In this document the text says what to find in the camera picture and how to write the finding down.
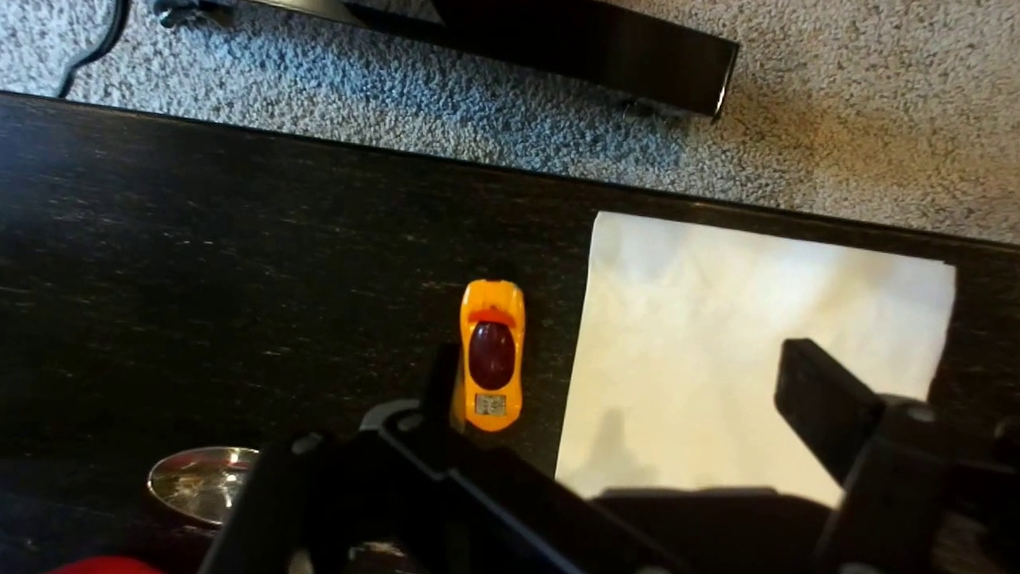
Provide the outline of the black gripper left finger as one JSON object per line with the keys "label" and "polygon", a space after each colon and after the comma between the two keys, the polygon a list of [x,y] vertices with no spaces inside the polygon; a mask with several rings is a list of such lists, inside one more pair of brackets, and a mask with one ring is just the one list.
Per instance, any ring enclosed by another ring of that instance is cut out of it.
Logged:
{"label": "black gripper left finger", "polygon": [[346,440],[303,431],[263,446],[202,574],[288,574],[299,552],[316,574],[341,574],[365,543],[427,574],[683,574],[651,535],[452,431],[456,382],[447,345],[420,400],[369,409]]}

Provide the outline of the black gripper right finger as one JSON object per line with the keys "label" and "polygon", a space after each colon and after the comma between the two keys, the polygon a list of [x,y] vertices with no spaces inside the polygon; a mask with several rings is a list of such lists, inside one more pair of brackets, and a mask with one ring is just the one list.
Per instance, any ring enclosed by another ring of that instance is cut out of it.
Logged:
{"label": "black gripper right finger", "polygon": [[780,345],[773,409],[840,502],[822,574],[938,574],[990,563],[1018,574],[1020,466],[1005,434],[966,437],[929,401],[874,392],[809,339]]}

